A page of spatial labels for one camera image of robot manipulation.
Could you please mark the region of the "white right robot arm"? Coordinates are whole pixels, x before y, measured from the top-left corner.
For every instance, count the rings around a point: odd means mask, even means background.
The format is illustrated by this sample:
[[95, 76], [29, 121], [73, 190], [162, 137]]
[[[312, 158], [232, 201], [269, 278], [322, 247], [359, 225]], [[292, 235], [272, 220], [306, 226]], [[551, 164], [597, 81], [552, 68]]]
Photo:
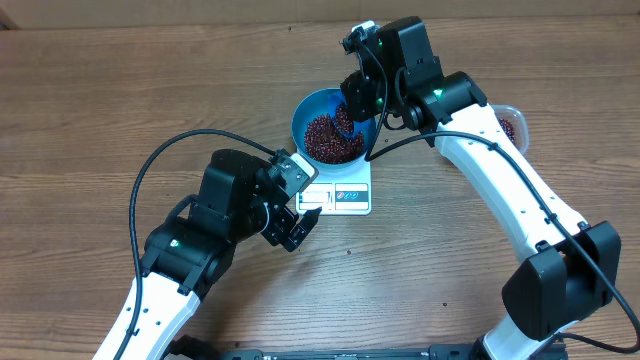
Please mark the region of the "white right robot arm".
[[349, 117], [400, 117], [462, 172], [510, 240], [519, 266], [502, 288], [506, 315], [471, 358], [530, 359], [611, 302], [618, 233], [588, 223], [541, 179], [471, 77], [443, 72], [420, 18], [365, 22], [342, 44], [359, 60], [341, 85]]

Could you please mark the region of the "blue plastic measuring scoop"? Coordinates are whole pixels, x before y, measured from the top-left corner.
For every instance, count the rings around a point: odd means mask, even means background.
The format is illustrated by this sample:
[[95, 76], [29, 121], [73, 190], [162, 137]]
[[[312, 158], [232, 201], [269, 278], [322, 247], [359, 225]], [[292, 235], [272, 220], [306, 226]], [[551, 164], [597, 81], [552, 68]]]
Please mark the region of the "blue plastic measuring scoop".
[[354, 140], [364, 134], [364, 125], [349, 117], [346, 101], [340, 91], [329, 93], [328, 105], [330, 125], [338, 137]]

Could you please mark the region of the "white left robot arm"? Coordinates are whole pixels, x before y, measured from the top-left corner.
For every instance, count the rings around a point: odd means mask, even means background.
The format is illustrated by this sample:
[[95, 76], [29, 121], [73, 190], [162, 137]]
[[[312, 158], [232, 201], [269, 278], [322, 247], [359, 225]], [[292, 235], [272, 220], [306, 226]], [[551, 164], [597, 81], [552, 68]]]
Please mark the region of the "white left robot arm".
[[236, 246], [253, 235], [295, 251], [320, 211], [298, 216], [286, 204], [317, 175], [304, 157], [284, 149], [268, 160], [238, 150], [214, 152], [198, 194], [181, 200], [149, 234], [141, 278], [133, 281], [96, 358], [162, 358], [230, 267]]

